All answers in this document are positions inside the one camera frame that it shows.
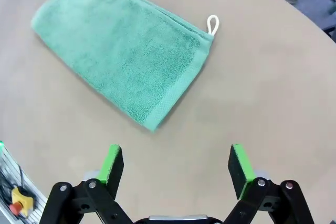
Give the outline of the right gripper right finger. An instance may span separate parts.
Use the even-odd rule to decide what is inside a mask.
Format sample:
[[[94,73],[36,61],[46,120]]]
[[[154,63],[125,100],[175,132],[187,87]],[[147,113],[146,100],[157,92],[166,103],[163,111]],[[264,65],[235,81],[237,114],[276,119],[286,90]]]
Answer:
[[[251,223],[258,211],[267,212],[276,224],[314,223],[299,184],[284,180],[277,185],[258,177],[240,144],[230,148],[228,170],[238,202],[223,223]]]

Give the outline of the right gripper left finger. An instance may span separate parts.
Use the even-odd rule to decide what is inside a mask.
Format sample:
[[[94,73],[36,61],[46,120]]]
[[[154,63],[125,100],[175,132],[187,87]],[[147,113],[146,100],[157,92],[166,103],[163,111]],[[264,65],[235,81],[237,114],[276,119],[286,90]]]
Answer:
[[[80,223],[88,213],[96,213],[102,223],[133,223],[116,202],[123,168],[121,147],[111,145],[96,178],[77,186],[68,182],[54,184],[40,223]]]

